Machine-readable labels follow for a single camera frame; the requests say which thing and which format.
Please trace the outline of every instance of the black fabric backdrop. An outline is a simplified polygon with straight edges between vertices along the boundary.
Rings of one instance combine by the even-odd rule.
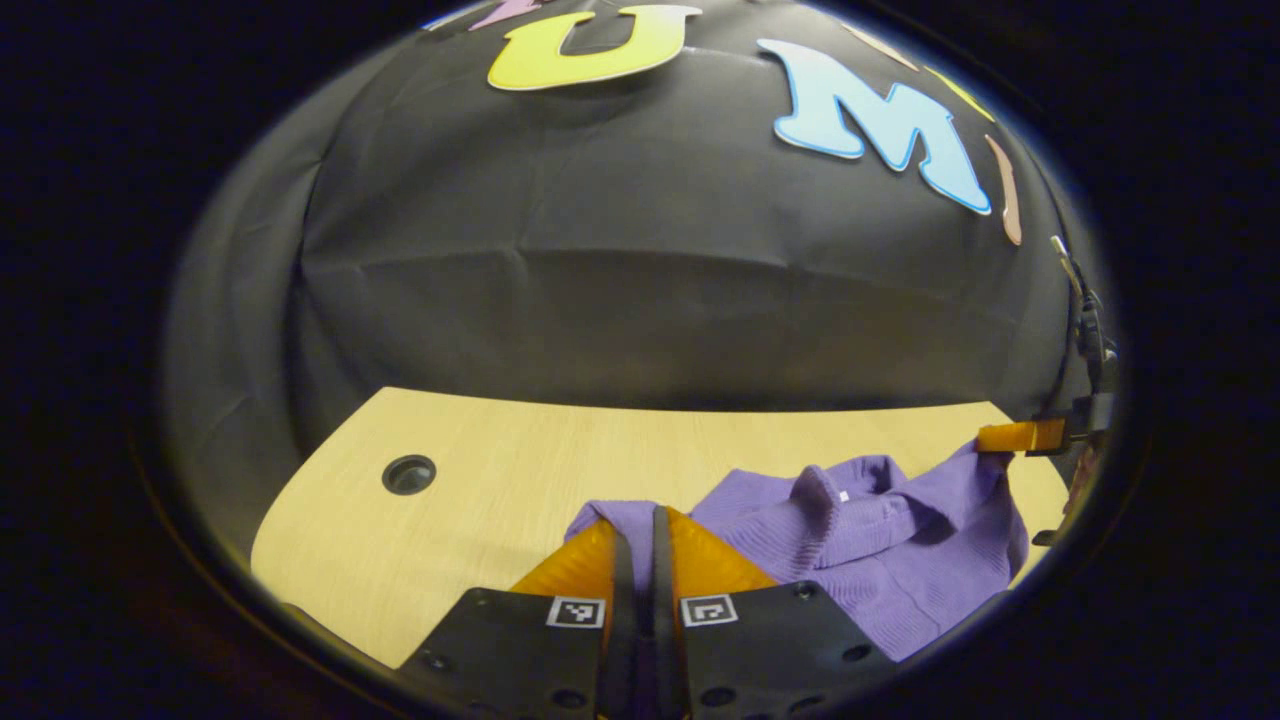
[[[1030,151],[937,77],[790,1],[699,0],[686,50],[603,83],[503,92],[503,35],[590,9],[567,53],[630,18],[561,0],[411,32],[315,92],[225,181],[175,274],[164,407],[179,477],[248,553],[301,461],[384,386],[667,409],[863,409],[991,400],[1015,419],[1062,388],[1064,234],[1096,238]],[[882,95],[955,115],[978,215],[902,173],[785,143],[782,64],[820,50]],[[1024,242],[1005,237],[1009,152]],[[1059,396],[1051,397],[1055,389]]]

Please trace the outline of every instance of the light wood tabletop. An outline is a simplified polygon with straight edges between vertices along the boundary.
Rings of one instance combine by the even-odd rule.
[[[506,589],[558,548],[591,500],[687,512],[735,469],[795,477],[888,455],[908,477],[946,460],[989,402],[838,413],[620,410],[384,388],[312,454],[268,511],[253,575],[278,600],[398,667],[471,587]],[[434,482],[394,495],[383,471],[430,457]],[[1062,520],[1066,488],[1016,457],[1014,501],[1034,534]],[[1016,582],[1041,559],[1032,547]]]

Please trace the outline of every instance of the screw hole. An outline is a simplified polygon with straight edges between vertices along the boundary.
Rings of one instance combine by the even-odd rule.
[[[577,691],[562,689],[562,691],[556,691],[556,694],[552,696],[552,702],[554,702],[561,707],[567,707],[570,710],[573,710],[576,707],[582,707],[584,705],[586,705],[586,698],[582,697],[582,693]]]
[[[820,694],[806,697],[806,698],[796,702],[795,705],[792,705],[791,708],[787,710],[787,712],[791,714],[791,715],[795,715],[796,712],[800,712],[801,710],[809,710],[810,707],[813,707],[815,705],[822,705],[823,700],[824,698]]]
[[[383,487],[394,495],[413,495],[426,489],[435,479],[435,462],[421,455],[392,460],[383,470]]]
[[[426,666],[430,667],[431,670],[436,670],[440,673],[447,673],[453,667],[453,664],[449,662],[448,657],[444,657],[443,655],[435,655],[429,650],[424,650],[421,655],[419,655],[419,659],[424,664],[426,664]]]
[[[870,646],[855,644],[854,647],[846,650],[845,655],[842,655],[841,657],[845,659],[845,662],[858,662],[859,660],[867,657],[870,653],[872,653]]]
[[[731,688],[712,688],[703,693],[701,701],[707,707],[719,707],[733,702],[735,697],[737,693]]]

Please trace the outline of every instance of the fisheye lens view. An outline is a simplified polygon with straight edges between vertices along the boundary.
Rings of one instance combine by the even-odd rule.
[[[187,542],[449,715],[824,715],[960,644],[1128,359],[1087,188],[977,77],[790,0],[406,28],[187,238]]]

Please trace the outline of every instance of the purple sweater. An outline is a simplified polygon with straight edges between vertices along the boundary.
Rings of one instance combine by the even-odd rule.
[[[961,447],[913,479],[887,456],[796,479],[731,471],[690,516],[780,583],[813,580],[893,660],[920,650],[1009,587],[1027,528],[1009,493],[1012,454]],[[631,546],[637,609],[650,606],[653,502],[593,501]]]

